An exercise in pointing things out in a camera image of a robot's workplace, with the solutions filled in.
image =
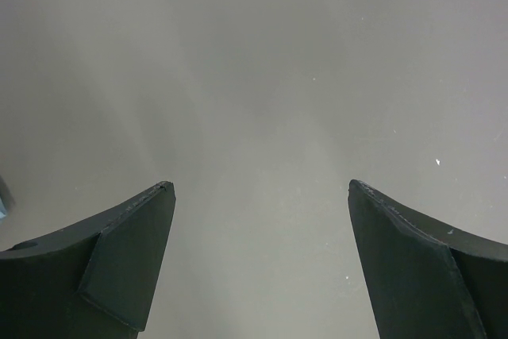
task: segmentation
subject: gray surface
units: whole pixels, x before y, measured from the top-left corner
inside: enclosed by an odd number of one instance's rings
[[[508,242],[507,6],[0,0],[0,245],[169,179],[141,337],[376,338],[349,179]]]

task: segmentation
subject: gray floor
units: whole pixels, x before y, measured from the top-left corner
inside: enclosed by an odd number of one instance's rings
[[[0,0],[0,245],[161,179],[144,339],[376,338],[348,181],[508,242],[508,0]]]

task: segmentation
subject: light blue object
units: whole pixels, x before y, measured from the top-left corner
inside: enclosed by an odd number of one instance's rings
[[[7,216],[6,206],[3,205],[3,201],[0,199],[0,220]]]

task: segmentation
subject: black plastic part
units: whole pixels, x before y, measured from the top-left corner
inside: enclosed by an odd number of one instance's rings
[[[175,208],[159,183],[110,210],[0,252],[0,337],[136,338]]]
[[[381,339],[508,338],[508,245],[359,181],[348,202]]]

